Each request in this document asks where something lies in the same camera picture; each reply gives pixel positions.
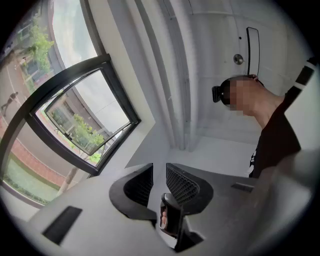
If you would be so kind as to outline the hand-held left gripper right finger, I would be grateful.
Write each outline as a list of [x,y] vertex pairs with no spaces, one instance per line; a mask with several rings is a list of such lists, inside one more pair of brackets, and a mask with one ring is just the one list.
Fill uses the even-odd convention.
[[201,213],[211,202],[214,190],[204,179],[172,163],[166,164],[166,186],[184,215]]

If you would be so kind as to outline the person in black shirt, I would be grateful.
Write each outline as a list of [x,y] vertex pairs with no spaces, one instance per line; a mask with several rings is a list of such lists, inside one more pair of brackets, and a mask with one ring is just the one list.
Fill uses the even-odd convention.
[[285,116],[292,102],[292,99],[285,97],[263,128],[251,156],[250,178],[259,178],[264,169],[276,166],[283,158],[301,150],[297,136]]

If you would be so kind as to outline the black framed open window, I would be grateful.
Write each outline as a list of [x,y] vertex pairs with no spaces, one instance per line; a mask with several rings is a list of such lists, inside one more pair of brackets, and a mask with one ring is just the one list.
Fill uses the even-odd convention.
[[[44,113],[55,97],[70,97],[105,126],[127,122],[105,80],[108,54],[90,0],[38,0],[19,24],[26,42],[0,64],[0,186],[17,203],[40,209],[80,182],[101,174],[138,125],[119,132],[89,156]],[[18,92],[3,116],[1,106]]]

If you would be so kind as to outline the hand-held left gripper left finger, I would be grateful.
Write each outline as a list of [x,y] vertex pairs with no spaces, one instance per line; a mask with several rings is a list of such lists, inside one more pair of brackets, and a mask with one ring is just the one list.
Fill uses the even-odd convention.
[[109,189],[113,206],[127,218],[155,221],[157,214],[148,209],[153,183],[153,164],[149,163],[116,180]]

